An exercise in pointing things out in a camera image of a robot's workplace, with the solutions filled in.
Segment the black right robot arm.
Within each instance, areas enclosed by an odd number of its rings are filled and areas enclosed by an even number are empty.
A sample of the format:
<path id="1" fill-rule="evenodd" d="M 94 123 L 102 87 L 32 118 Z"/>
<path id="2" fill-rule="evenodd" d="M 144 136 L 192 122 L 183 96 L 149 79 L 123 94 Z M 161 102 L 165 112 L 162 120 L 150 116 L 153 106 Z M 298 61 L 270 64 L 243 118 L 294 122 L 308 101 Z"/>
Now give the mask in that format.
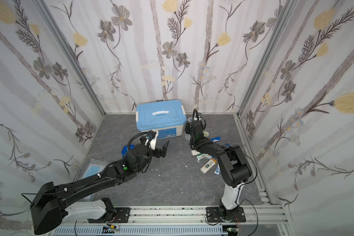
<path id="1" fill-rule="evenodd" d="M 193 110 L 192 121 L 185 126 L 190 135 L 189 145 L 194 151 L 207 154 L 218 162 L 221 177 L 225 183 L 224 194 L 219 202 L 219 215 L 223 221 L 231 221 L 240 212 L 239 197 L 245 185 L 252 183 L 251 177 L 257 178 L 255 162 L 246 155 L 240 146 L 221 146 L 204 136 L 206 120 L 197 109 Z"/>

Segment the blue lidded clear jar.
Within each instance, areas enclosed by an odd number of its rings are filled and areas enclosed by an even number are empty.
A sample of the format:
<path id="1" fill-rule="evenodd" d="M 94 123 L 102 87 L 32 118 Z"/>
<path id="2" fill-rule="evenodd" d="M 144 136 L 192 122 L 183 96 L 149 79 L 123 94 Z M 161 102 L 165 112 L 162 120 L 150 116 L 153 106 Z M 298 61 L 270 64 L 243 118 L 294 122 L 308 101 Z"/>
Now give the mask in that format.
<path id="1" fill-rule="evenodd" d="M 122 156 L 125 156 L 126 154 L 128 153 L 128 147 L 127 146 L 124 146 L 123 149 L 122 149 Z"/>
<path id="2" fill-rule="evenodd" d="M 206 126 L 207 126 L 207 123 L 206 123 L 206 120 L 204 118 L 199 118 L 199 121 L 201 122 L 201 125 L 202 125 L 202 130 L 205 130 Z M 187 118 L 187 123 L 185 125 L 185 138 L 187 140 L 190 140 L 191 138 L 191 125 L 192 125 L 192 122 L 193 122 L 193 118 L 192 117 L 188 117 Z"/>

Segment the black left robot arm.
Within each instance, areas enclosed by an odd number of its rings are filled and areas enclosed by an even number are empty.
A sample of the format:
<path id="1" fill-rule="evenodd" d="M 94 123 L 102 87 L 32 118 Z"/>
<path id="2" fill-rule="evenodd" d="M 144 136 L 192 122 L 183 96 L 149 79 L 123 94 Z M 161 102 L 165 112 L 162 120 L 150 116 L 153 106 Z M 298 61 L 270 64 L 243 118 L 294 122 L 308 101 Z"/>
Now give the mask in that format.
<path id="1" fill-rule="evenodd" d="M 156 135 L 155 131 L 147 131 L 133 136 L 127 144 L 126 155 L 121 160 L 108 163 L 96 175 L 66 184 L 44 184 L 30 204 L 34 234 L 42 235 L 61 225 L 69 215 L 67 208 L 75 202 L 128 182 L 139 173 L 145 173 L 152 158 L 165 157 L 169 144 L 165 143 L 162 148 L 152 145 Z"/>

